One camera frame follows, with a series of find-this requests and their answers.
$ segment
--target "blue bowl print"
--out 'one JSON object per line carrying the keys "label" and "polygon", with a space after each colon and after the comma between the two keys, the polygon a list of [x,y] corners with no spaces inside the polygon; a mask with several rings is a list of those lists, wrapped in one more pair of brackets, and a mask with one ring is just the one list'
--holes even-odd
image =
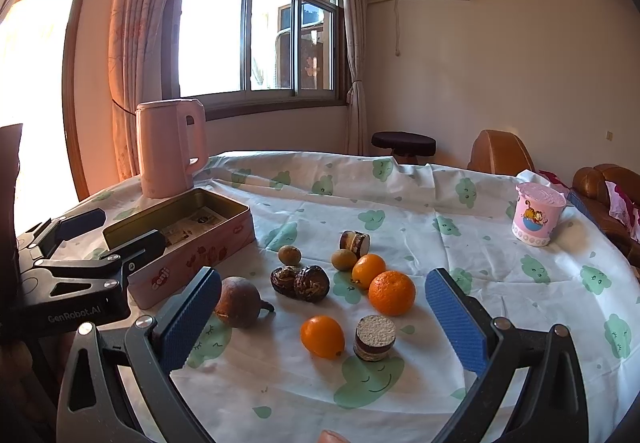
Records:
{"label": "blue bowl print", "polygon": [[539,225],[538,223],[534,223],[531,219],[527,219],[526,217],[522,218],[522,223],[523,225],[525,225],[526,229],[530,230],[531,232],[537,232],[543,226]]}

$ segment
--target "window sill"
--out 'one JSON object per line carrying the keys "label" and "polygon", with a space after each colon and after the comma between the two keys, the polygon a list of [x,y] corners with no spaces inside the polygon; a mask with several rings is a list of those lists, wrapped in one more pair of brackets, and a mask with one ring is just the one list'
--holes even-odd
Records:
{"label": "window sill", "polygon": [[207,121],[259,112],[273,112],[275,110],[290,110],[294,108],[331,107],[346,105],[344,100],[294,100],[292,102],[251,103],[248,105],[234,105],[223,108],[210,108],[205,112]]}

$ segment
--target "pink tin box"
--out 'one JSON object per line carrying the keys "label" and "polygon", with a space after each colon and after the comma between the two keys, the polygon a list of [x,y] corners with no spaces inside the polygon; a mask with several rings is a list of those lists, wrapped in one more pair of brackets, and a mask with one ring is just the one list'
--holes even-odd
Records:
{"label": "pink tin box", "polygon": [[566,199],[553,188],[538,183],[519,183],[518,203],[511,231],[523,243],[546,246],[556,227]]}
{"label": "pink tin box", "polygon": [[187,285],[202,266],[214,266],[255,240],[248,206],[193,188],[142,210],[102,232],[115,248],[149,230],[167,238],[164,255],[129,275],[129,293],[148,309]]}

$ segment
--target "pink lid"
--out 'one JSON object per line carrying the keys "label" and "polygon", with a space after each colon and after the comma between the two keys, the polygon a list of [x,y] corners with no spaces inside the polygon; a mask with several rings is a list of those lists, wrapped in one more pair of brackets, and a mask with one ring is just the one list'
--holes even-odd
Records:
{"label": "pink lid", "polygon": [[565,206],[566,199],[557,190],[539,183],[518,183],[516,190],[521,196],[547,206]]}

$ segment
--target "kettle handle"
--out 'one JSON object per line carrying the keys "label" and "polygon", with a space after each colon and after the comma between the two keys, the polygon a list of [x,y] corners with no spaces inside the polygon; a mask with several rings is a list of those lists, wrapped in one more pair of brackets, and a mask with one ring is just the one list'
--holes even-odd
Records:
{"label": "kettle handle", "polygon": [[197,159],[185,167],[187,174],[193,174],[203,168],[207,164],[207,161],[209,161],[209,150],[207,149],[207,136],[205,133],[206,118],[204,115],[204,106],[194,98],[193,100],[181,100],[178,109],[182,115],[181,119],[184,120],[182,123],[186,123],[187,116],[193,118],[193,139]]}

